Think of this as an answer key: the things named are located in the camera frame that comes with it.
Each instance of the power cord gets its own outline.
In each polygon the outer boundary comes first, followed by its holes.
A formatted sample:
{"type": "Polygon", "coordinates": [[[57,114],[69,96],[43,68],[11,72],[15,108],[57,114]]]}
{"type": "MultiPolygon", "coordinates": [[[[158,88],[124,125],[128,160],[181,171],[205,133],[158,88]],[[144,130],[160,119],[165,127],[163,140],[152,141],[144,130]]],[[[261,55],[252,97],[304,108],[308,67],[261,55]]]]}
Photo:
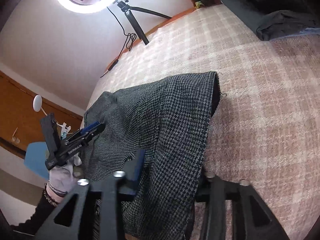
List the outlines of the power cord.
{"type": "Polygon", "coordinates": [[[119,61],[119,58],[121,56],[122,51],[124,50],[124,46],[131,51],[132,46],[134,41],[137,39],[137,35],[135,33],[128,33],[125,34],[124,28],[122,26],[122,24],[119,22],[118,18],[115,16],[115,14],[109,9],[109,7],[107,7],[107,9],[109,10],[109,12],[116,18],[117,22],[120,24],[122,30],[123,30],[123,34],[124,36],[126,36],[125,42],[123,44],[123,47],[119,53],[119,56],[117,57],[117,59],[112,63],[112,65],[110,66],[110,68],[108,69],[108,71],[106,73],[104,73],[100,78],[102,78],[105,74],[107,74],[119,61]]]}

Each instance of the gloved hand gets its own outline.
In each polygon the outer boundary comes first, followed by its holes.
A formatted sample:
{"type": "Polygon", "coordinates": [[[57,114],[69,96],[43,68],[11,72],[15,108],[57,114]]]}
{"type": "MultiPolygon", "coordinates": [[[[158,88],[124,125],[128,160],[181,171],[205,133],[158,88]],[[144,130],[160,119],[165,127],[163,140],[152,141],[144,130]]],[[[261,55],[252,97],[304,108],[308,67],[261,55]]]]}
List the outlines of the gloved hand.
{"type": "Polygon", "coordinates": [[[49,171],[47,192],[51,197],[55,198],[55,196],[52,196],[52,192],[58,196],[63,196],[76,185],[78,179],[75,178],[73,174],[74,164],[81,164],[81,160],[78,156],[74,156],[73,158],[69,159],[66,165],[61,167],[55,166],[49,171]]]}

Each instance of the orange patterned fabric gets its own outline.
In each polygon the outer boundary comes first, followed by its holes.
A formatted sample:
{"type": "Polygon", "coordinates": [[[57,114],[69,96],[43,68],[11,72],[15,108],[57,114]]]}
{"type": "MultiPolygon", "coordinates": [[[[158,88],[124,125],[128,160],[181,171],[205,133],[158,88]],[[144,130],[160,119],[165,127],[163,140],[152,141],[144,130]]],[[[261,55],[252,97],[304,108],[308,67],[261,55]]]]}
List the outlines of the orange patterned fabric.
{"type": "MultiPolygon", "coordinates": [[[[249,180],[290,239],[302,240],[320,215],[320,37],[260,41],[218,5],[148,39],[98,81],[89,106],[103,91],[180,73],[219,72],[227,95],[211,119],[204,166],[225,180],[249,180]]],[[[203,207],[196,210],[193,239],[203,207]]]]}

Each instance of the metal bolt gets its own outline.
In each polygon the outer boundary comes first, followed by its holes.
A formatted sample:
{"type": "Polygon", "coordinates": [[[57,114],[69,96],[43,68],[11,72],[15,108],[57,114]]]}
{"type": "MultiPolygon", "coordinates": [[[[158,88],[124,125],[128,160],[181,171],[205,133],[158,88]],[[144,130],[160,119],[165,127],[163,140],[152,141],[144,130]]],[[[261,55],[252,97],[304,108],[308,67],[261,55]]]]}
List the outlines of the metal bolt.
{"type": "Polygon", "coordinates": [[[239,184],[241,186],[249,186],[250,185],[250,182],[247,181],[246,179],[241,179],[241,181],[239,182],[239,184]]]}
{"type": "Polygon", "coordinates": [[[214,174],[214,172],[212,171],[206,171],[204,173],[204,175],[207,177],[207,178],[214,178],[216,175],[214,174]]]}
{"type": "Polygon", "coordinates": [[[117,177],[117,178],[122,178],[125,176],[125,172],[124,171],[116,171],[115,173],[113,173],[113,176],[117,177]]]}
{"type": "Polygon", "coordinates": [[[78,185],[80,186],[87,186],[89,184],[89,181],[87,179],[79,179],[78,185]]]}

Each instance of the brown wooden cabinet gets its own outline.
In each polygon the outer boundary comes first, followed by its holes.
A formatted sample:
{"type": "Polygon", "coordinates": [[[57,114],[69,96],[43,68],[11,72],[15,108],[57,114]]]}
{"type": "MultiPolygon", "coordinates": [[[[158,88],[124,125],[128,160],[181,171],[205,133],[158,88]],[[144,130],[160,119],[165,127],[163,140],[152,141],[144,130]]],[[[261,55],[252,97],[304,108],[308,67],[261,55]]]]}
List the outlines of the brown wooden cabinet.
{"type": "MultiPolygon", "coordinates": [[[[40,125],[44,113],[33,110],[35,95],[0,72],[0,138],[24,151],[30,143],[44,141],[40,125]],[[12,141],[16,128],[14,136],[20,140],[19,143],[12,141]]],[[[45,99],[42,108],[47,114],[54,113],[58,123],[71,125],[72,132],[80,128],[81,116],[45,99]]]]}

